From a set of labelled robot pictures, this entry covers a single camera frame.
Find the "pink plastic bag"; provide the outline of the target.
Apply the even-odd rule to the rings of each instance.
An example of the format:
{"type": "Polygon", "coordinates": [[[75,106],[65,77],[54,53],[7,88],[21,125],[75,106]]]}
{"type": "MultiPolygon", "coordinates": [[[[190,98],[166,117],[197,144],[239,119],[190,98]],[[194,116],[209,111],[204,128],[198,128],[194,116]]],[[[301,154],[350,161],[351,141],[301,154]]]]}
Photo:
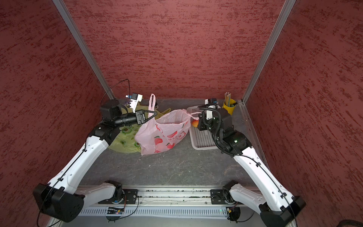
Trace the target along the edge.
{"type": "Polygon", "coordinates": [[[199,118],[185,109],[177,109],[143,124],[135,136],[136,142],[141,145],[141,155],[162,153],[174,148],[187,135],[191,119],[199,118]],[[163,139],[163,143],[155,146],[154,138],[157,136],[163,139]]]}

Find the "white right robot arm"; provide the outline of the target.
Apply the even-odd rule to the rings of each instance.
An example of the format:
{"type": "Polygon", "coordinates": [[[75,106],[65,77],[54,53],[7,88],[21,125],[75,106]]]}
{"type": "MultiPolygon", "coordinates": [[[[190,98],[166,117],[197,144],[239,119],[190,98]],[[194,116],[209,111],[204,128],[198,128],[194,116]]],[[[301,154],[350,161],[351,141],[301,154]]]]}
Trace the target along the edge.
{"type": "Polygon", "coordinates": [[[296,227],[297,216],[306,203],[300,196],[290,193],[261,161],[247,137],[234,129],[227,110],[215,104],[198,107],[198,129],[207,130],[222,153],[231,156],[249,175],[260,194],[230,181],[224,190],[235,201],[258,213],[267,227],[296,227]]]}

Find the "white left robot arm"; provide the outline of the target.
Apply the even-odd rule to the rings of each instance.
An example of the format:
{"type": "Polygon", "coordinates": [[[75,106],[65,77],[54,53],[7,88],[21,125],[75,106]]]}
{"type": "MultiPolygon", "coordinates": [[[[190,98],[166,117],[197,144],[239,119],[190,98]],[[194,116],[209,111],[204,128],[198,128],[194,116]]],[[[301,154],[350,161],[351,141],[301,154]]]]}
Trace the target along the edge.
{"type": "Polygon", "coordinates": [[[120,133],[120,128],[142,125],[157,116],[154,111],[155,98],[150,99],[151,107],[147,110],[136,111],[137,102],[135,99],[130,101],[133,109],[131,113],[123,113],[126,107],[117,99],[109,100],[100,107],[102,121],[88,134],[77,154],[48,183],[40,183],[33,190],[40,214],[71,222],[84,208],[100,201],[126,203],[122,184],[116,181],[109,180],[85,191],[79,190],[78,186],[93,163],[120,133]]]}

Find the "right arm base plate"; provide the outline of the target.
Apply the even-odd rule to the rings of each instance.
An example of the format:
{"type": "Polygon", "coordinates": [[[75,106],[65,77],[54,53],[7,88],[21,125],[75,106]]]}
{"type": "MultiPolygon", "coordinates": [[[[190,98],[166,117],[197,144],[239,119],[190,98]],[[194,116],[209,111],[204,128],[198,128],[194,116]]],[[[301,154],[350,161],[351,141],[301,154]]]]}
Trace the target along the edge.
{"type": "Polygon", "coordinates": [[[226,207],[245,206],[241,202],[235,201],[229,190],[227,189],[211,189],[210,190],[211,203],[213,205],[225,205],[226,207]]]}

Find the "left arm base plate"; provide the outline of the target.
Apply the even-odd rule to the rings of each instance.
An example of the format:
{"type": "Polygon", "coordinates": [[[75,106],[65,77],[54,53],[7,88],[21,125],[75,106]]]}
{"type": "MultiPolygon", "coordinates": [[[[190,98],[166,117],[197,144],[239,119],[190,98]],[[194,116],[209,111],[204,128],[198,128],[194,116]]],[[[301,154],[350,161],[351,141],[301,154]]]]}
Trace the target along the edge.
{"type": "Polygon", "coordinates": [[[123,196],[120,199],[110,198],[107,200],[103,200],[98,202],[98,204],[113,204],[113,205],[119,205],[119,204],[136,204],[137,203],[137,197],[138,197],[138,189],[123,189],[123,196]]]}

